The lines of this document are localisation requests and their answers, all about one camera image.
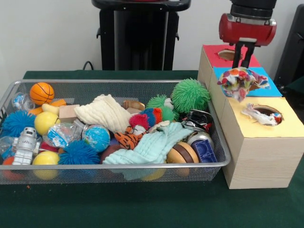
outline light blue washcloth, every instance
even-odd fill
[[[120,149],[106,157],[103,164],[163,164],[167,154],[180,140],[186,138],[193,131],[182,127],[181,123],[171,123],[160,127],[154,133],[145,134],[134,150]],[[154,169],[147,172],[130,170],[112,170],[122,172],[126,180],[134,180],[151,174]]]

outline yellow box top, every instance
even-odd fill
[[[304,137],[304,125],[284,97],[246,97],[241,103],[234,98],[228,98],[228,102],[245,138]],[[282,114],[283,121],[277,126],[261,125],[241,113],[247,103],[270,106]]]

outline wire mesh basket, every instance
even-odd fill
[[[10,85],[0,101],[2,120],[14,112],[12,97],[29,93],[38,80],[21,80]],[[157,94],[170,97],[179,80],[45,80],[52,85],[55,98],[69,104],[85,105],[100,94],[111,94],[120,104],[137,100],[144,104]],[[211,181],[221,167],[230,162],[228,149],[212,103],[209,112],[214,124],[210,130],[217,163],[145,165],[0,165],[0,184],[108,183],[140,181]]]

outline white wall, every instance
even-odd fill
[[[297,5],[303,0],[277,0],[273,18],[278,29],[268,47],[255,54],[274,77]],[[218,22],[230,11],[229,0],[192,0],[180,12],[174,69],[198,69],[202,44],[220,44]],[[101,68],[99,9],[90,0],[2,0],[0,3],[0,96],[27,70],[76,70],[91,60]]]

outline white robot toy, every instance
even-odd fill
[[[13,151],[16,153],[13,165],[30,165],[33,154],[38,154],[40,142],[37,142],[35,128],[26,127],[19,138],[14,138]]]

